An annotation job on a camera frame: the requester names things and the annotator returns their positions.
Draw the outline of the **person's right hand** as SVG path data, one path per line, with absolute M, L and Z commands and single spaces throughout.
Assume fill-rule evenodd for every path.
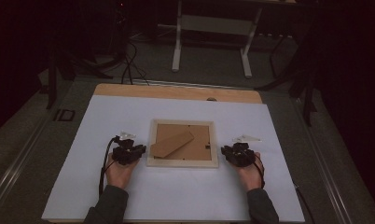
M 237 167 L 235 171 L 246 191 L 251 189 L 262 189 L 264 186 L 264 166 L 258 152 L 256 161 L 247 167 Z

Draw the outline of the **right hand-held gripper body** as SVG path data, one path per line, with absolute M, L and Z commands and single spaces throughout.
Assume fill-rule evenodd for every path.
M 243 134 L 232 139 L 233 156 L 237 167 L 247 167 L 256 161 L 255 151 L 249 146 L 250 143 L 260 142 L 261 139 Z

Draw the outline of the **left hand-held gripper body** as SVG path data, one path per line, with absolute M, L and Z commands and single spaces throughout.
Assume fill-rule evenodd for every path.
M 120 135 L 117 135 L 114 139 L 114 142 L 118 145 L 113 149 L 112 159 L 117 161 L 121 165 L 131 164 L 135 161 L 133 154 L 133 139 L 135 138 L 134 134 L 121 132 Z

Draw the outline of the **black stand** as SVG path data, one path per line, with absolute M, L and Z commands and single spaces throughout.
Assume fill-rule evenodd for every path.
M 47 94 L 49 96 L 47 109 L 51 109 L 57 100 L 57 75 L 61 74 L 62 78 L 66 80 L 73 80 L 75 78 L 75 70 L 73 64 L 87 71 L 90 75 L 94 75 L 99 78 L 110 78 L 108 76 L 82 59 L 75 56 L 73 53 L 59 46 L 51 46 L 49 48 L 49 74 L 48 74 L 48 85 Z
M 315 111 L 315 106 L 313 104 L 313 83 L 315 75 L 317 74 L 317 61 L 308 56 L 306 59 L 300 59 L 299 55 L 307 47 L 307 42 L 305 41 L 305 32 L 293 32 L 292 38 L 298 45 L 298 48 L 293 55 L 289 64 L 277 74 L 274 69 L 273 56 L 278 49 L 278 47 L 286 39 L 284 35 L 276 44 L 276 46 L 271 51 L 269 57 L 271 72 L 275 78 L 273 82 L 269 84 L 255 87 L 256 91 L 269 91 L 277 86 L 280 86 L 288 81 L 292 81 L 292 85 L 288 90 L 290 97 L 299 98 L 301 94 L 304 94 L 304 103 L 302 109 L 302 117 L 305 123 L 311 127 L 311 113 Z

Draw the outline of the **black floor socket box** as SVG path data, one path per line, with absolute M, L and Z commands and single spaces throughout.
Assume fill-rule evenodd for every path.
M 58 109 L 53 120 L 54 121 L 72 121 L 75 117 L 76 111 L 69 109 Z

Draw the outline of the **light wooden picture frame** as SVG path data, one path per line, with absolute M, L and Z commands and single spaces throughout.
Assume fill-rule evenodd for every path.
M 217 168 L 215 126 L 212 121 L 154 119 L 147 166 Z

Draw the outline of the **metal floor rail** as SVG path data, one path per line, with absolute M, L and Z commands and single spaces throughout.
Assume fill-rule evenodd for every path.
M 49 117 L 44 117 L 40 120 L 40 122 L 35 126 L 33 132 L 25 141 L 19 154 L 15 157 L 15 160 L 9 165 L 6 172 L 2 176 L 0 180 L 0 206 L 19 178 L 23 167 L 32 154 L 37 139 L 46 128 L 48 122 Z
M 339 223 L 352 224 L 350 214 L 347 211 L 347 208 L 342 197 L 340 196 L 340 190 L 329 170 L 329 167 L 326 163 L 326 159 L 321 151 L 321 148 L 319 147 L 318 142 L 315 140 L 313 132 L 311 131 L 310 127 L 306 124 L 302 116 L 303 103 L 299 98 L 292 98 L 291 104 L 294 107 L 295 112 L 297 113 L 300 125 L 302 126 L 305 134 L 308 136 L 309 145 L 313 150 L 317 170 L 321 176 L 322 182 L 326 189 L 326 194 L 332 204 L 333 210 L 336 214 Z

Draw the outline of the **white metal desk frame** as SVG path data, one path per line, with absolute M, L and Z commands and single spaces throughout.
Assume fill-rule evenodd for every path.
M 174 47 L 174 57 L 172 71 L 178 72 L 181 61 L 181 34 L 183 30 L 199 31 L 208 33 L 244 35 L 247 37 L 246 44 L 240 49 L 240 56 L 243 65 L 243 72 L 246 78 L 252 77 L 248 52 L 251 48 L 253 38 L 256 33 L 258 22 L 262 13 L 262 7 L 255 12 L 255 17 L 251 21 L 214 18 L 205 16 L 188 15 L 182 12 L 183 0 L 178 0 L 176 38 Z

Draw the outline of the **person's left hand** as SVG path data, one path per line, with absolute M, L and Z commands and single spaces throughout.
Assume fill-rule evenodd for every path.
M 131 164 L 128 165 L 121 165 L 116 161 L 110 161 L 106 165 L 106 179 L 107 179 L 107 184 L 120 188 L 120 189 L 125 189 L 127 188 L 133 170 L 138 164 L 138 161 L 135 161 Z

